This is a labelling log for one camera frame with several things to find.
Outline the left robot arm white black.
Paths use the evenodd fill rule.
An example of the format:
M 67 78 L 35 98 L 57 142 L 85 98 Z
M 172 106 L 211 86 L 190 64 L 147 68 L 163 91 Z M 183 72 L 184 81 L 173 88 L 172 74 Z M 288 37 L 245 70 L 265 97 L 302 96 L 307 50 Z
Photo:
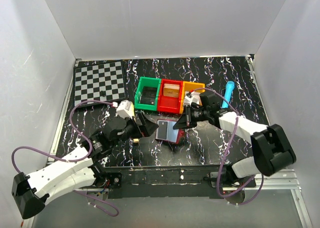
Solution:
M 32 218 L 56 198 L 83 187 L 121 187 L 121 173 L 105 171 L 100 160 L 109 156 L 120 141 L 149 137 L 159 127 L 142 113 L 137 115 L 138 120 L 115 116 L 62 160 L 29 174 L 15 175 L 11 194 L 21 217 Z

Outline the red leather card holder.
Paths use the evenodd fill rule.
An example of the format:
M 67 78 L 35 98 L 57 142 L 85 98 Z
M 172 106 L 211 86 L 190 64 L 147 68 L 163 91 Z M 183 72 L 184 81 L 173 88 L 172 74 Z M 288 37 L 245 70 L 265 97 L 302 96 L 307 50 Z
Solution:
M 168 128 L 167 128 L 167 140 L 161 140 L 156 138 L 157 130 L 155 132 L 155 139 L 157 141 L 163 141 L 168 142 L 172 144 L 178 144 L 181 139 L 183 138 L 185 132 L 182 129 L 173 129 L 174 124 L 176 123 L 175 120 L 167 120 L 167 119 L 158 119 L 158 120 L 166 120 L 168 122 Z

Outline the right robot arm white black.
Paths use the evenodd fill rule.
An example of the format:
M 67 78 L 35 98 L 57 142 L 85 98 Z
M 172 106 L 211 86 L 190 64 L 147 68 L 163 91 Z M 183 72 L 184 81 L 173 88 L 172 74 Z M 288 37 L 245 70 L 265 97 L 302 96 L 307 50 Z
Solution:
M 200 104 L 192 102 L 185 105 L 173 129 L 191 129 L 199 122 L 207 121 L 251 144 L 252 156 L 222 168 L 221 180 L 234 183 L 257 174 L 270 177 L 297 161 L 289 139 L 280 125 L 267 126 L 238 116 L 230 108 L 222 108 L 217 95 L 212 91 L 202 92 L 199 97 Z

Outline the black credit card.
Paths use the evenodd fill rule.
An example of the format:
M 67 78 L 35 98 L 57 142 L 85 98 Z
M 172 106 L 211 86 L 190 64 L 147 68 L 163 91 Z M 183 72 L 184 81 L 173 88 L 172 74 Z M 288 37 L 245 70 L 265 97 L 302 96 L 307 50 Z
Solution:
M 158 120 L 158 129 L 156 132 L 156 138 L 158 140 L 167 140 L 168 122 L 166 120 Z

